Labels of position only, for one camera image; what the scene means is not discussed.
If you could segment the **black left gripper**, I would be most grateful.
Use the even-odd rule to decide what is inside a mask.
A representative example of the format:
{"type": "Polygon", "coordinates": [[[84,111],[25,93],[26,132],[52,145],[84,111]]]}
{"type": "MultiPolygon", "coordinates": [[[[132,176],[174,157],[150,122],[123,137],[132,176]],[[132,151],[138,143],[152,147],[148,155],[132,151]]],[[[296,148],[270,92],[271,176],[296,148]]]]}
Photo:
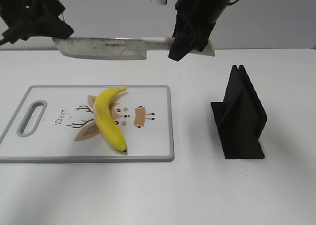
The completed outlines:
{"type": "Polygon", "coordinates": [[[59,0],[0,0],[0,17],[8,26],[0,44],[30,37],[67,39],[74,30],[59,18],[64,10],[59,0]]]}

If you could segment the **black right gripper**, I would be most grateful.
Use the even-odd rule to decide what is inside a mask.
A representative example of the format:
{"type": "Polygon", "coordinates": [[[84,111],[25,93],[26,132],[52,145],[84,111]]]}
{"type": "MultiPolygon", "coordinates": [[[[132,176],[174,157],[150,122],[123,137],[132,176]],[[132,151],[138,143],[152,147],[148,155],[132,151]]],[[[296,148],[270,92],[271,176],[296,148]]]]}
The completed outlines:
{"type": "Polygon", "coordinates": [[[173,31],[174,41],[170,47],[168,57],[180,61],[189,53],[207,55],[209,36],[215,24],[200,22],[189,17],[186,0],[177,0],[175,4],[176,24],[173,31]]]}

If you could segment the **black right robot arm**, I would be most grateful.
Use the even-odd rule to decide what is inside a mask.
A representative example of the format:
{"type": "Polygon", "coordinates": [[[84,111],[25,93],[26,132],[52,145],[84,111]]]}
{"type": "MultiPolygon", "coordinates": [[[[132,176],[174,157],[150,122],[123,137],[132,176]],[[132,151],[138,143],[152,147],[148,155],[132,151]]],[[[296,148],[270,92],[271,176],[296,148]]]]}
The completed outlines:
{"type": "Polygon", "coordinates": [[[168,57],[179,61],[192,50],[202,52],[224,9],[239,0],[177,0],[173,44],[168,57]]]}

